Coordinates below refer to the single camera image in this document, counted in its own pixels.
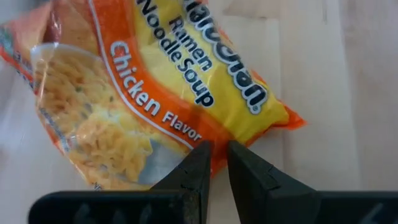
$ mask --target wooden surface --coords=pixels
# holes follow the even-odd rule
[[[245,62],[308,121],[268,133],[253,151],[316,189],[397,189],[398,4],[340,1],[210,0],[210,8]],[[240,7],[250,2],[259,7]],[[32,3],[2,6],[0,22]],[[0,217],[25,223],[41,195],[88,187],[52,146],[21,78],[1,63],[0,78]],[[227,170],[211,182],[209,219],[239,223]]]

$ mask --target ramen noodle package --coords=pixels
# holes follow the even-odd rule
[[[204,140],[215,174],[229,140],[303,125],[195,0],[50,1],[0,26],[0,55],[97,189],[148,189]]]

